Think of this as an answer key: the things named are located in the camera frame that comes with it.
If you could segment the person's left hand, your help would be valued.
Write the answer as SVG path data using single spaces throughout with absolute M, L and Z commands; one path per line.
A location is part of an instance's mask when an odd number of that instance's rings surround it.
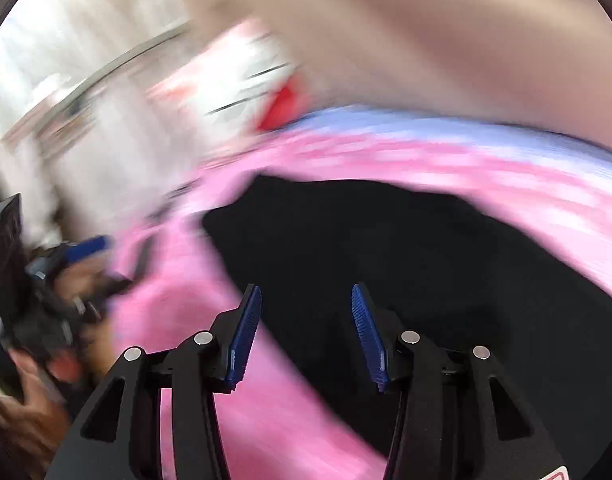
M 54 290 L 67 304 L 76 296 L 88 296 L 103 281 L 105 259 L 91 257 L 64 269 Z M 82 362 L 101 377 L 112 365 L 110 322 L 92 327 L 85 337 L 90 350 Z M 10 357 L 21 378 L 24 401 L 0 396 L 0 479 L 44 479 L 56 450 L 71 426 L 65 406 L 53 400 L 40 379 L 39 367 L 25 352 L 11 350 Z M 74 382 L 79 362 L 67 351 L 49 364 L 63 382 Z

